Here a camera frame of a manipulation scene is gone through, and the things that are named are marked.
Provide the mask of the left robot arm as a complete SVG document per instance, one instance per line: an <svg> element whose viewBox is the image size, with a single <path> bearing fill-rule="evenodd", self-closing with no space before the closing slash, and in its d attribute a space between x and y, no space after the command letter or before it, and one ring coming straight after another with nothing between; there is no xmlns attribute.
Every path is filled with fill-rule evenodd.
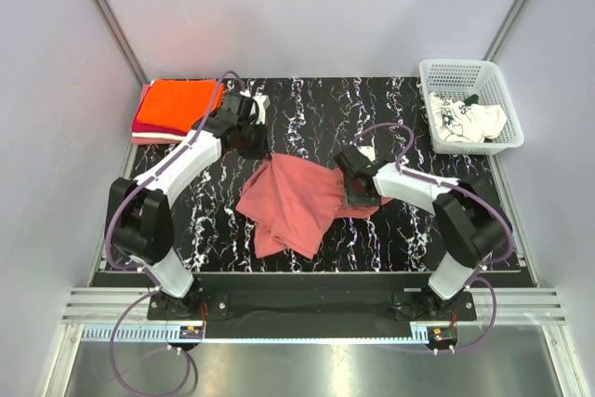
<svg viewBox="0 0 595 397"><path fill-rule="evenodd" d="M187 270L173 244L171 208L192 181L227 152L251 160L271 156L266 95L229 92L198 120L161 162L134 179L116 179L109 191L105 250L128 256L134 268L156 287L152 305L182 319L202 304L202 287Z"/></svg>

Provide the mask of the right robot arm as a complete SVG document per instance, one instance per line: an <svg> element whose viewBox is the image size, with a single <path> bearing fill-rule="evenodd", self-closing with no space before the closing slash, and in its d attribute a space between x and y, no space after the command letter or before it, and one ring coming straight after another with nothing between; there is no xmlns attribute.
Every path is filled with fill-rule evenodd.
<svg viewBox="0 0 595 397"><path fill-rule="evenodd" d="M509 219L481 178L432 176L398 162L372 160L354 145L338 152L334 161L347 206L376 206L387 198L421 208L437 220L445 254L419 292L394 304L395 312L410 321L449 319L479 271L514 249Z"/></svg>

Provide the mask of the salmon pink t-shirt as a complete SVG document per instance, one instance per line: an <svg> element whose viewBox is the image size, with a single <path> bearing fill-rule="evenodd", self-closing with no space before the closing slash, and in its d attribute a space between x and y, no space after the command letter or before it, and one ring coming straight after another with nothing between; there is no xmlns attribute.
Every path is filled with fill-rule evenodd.
<svg viewBox="0 0 595 397"><path fill-rule="evenodd" d="M379 207L344 204L340 170L275 153L248 179L236 210L255 222L257 258L291 249L312 259L337 218L370 218Z"/></svg>

